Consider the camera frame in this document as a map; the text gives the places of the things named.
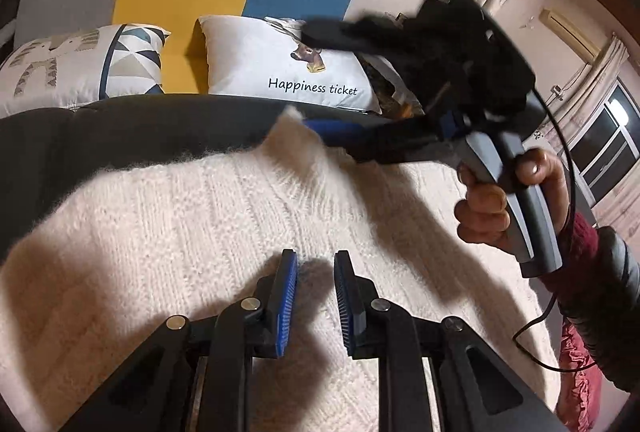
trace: air conditioner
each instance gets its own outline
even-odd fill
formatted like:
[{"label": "air conditioner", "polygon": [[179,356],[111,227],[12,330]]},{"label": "air conditioner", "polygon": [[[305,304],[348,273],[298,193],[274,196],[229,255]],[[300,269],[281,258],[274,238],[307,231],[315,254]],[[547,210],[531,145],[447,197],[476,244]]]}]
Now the air conditioner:
[{"label": "air conditioner", "polygon": [[585,37],[571,21],[557,11],[543,9],[540,13],[540,22],[588,64],[593,64],[593,61],[598,57],[600,49]]}]

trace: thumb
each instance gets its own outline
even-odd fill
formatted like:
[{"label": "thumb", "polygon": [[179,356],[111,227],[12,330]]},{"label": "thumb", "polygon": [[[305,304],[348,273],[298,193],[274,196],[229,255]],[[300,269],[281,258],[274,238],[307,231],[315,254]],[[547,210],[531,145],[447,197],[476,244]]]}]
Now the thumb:
[{"label": "thumb", "polygon": [[518,159],[516,176],[526,186],[540,185],[556,234],[560,232],[569,211],[569,192],[561,159],[541,148],[530,149]]}]

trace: window frame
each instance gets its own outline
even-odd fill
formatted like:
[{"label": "window frame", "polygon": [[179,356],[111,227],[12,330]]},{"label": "window frame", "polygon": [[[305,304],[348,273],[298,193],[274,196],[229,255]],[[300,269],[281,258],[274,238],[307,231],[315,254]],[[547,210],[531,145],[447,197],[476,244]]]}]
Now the window frame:
[{"label": "window frame", "polygon": [[[635,142],[631,138],[631,135],[629,134],[628,130],[626,129],[625,126],[622,126],[622,125],[620,125],[618,123],[618,121],[615,119],[615,117],[613,116],[612,112],[610,111],[609,100],[610,100],[610,98],[612,97],[613,93],[616,91],[617,88],[620,88],[622,90],[623,94],[626,96],[626,98],[628,99],[629,103],[631,104],[631,106],[635,110],[636,116],[638,116],[638,118],[640,118],[640,109],[638,108],[638,105],[636,104],[636,102],[634,101],[632,96],[627,91],[627,89],[626,89],[626,87],[624,85],[624,82],[618,77],[618,78],[616,78],[616,81],[614,82],[614,85],[612,86],[611,90],[607,94],[607,97],[604,100],[604,102],[602,102],[600,107],[598,107],[594,111],[594,113],[591,115],[591,117],[589,118],[587,123],[584,124],[584,127],[580,129],[578,134],[576,134],[575,138],[569,144],[569,150],[572,150],[574,148],[574,146],[576,146],[580,142],[582,137],[589,131],[589,129],[591,128],[593,123],[598,119],[598,117],[603,112],[606,112],[610,117],[612,117],[612,119],[614,120],[614,122],[618,126],[618,128],[615,130],[613,135],[609,138],[609,140],[606,142],[606,144],[603,145],[602,149],[596,154],[596,156],[593,158],[593,160],[584,168],[583,171],[578,170],[578,167],[572,161],[572,166],[574,167],[576,182],[578,183],[578,186],[580,187],[580,190],[582,190],[582,192],[584,193],[585,197],[587,198],[587,201],[589,202],[589,206],[592,207],[592,208],[595,206],[596,200],[595,200],[595,197],[593,196],[593,193],[591,192],[591,186],[596,181],[598,181],[602,177],[602,175],[604,173],[606,173],[609,170],[609,168],[615,163],[615,160],[618,158],[620,153],[626,147],[629,147],[629,149],[633,153],[634,157],[636,158],[636,162],[638,160],[640,160],[639,149],[637,148]],[[623,137],[625,138],[625,144],[619,149],[619,151],[616,153],[616,155],[611,159],[611,161],[609,161],[609,163],[603,168],[603,170],[601,170],[600,173],[593,179],[593,181],[591,181],[591,183],[588,184],[587,181],[584,179],[584,174],[586,174],[591,169],[591,167],[597,162],[597,160],[599,160],[599,158],[602,156],[602,154],[604,154],[604,152],[607,150],[609,145],[611,145],[611,143],[616,139],[616,137],[619,134],[622,134]],[[566,164],[566,157],[563,154],[562,154],[562,160]]]}]

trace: person's arm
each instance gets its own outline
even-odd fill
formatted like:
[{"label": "person's arm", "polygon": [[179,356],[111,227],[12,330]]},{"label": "person's arm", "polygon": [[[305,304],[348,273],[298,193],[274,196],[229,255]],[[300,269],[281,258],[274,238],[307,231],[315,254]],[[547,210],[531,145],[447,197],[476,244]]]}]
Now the person's arm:
[{"label": "person's arm", "polygon": [[[541,281],[558,295],[562,313],[605,377],[631,392],[640,382],[640,267],[612,228],[596,231],[577,214],[569,235],[562,167],[557,156],[540,149],[528,151],[516,167],[521,182],[540,184],[558,234],[563,266]],[[479,184],[464,166],[459,177],[468,189],[455,208],[458,235],[466,242],[484,242],[509,252],[505,193],[496,185]]]}]

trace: window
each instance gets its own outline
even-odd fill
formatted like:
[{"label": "window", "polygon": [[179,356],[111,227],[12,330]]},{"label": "window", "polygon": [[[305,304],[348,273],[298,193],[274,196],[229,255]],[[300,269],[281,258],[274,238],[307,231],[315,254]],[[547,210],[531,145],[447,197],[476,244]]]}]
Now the window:
[{"label": "window", "polygon": [[593,206],[640,157],[640,114],[620,81],[570,148],[582,190]]}]

